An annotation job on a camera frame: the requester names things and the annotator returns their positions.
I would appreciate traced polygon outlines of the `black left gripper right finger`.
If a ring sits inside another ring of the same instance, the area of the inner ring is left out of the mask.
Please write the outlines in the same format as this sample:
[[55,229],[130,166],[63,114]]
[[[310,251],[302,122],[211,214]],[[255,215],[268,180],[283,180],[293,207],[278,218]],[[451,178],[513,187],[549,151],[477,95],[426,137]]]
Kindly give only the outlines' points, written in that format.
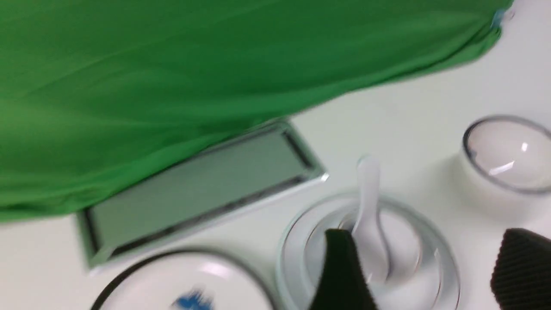
[[549,310],[551,240],[525,228],[508,228],[490,287],[501,310]]

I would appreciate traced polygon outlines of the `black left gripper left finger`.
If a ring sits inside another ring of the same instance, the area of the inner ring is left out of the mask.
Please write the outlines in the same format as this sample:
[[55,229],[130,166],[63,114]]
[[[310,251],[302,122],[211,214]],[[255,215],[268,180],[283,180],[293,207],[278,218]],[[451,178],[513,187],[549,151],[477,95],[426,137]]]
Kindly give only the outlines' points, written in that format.
[[325,231],[325,262],[311,310],[377,310],[349,231]]

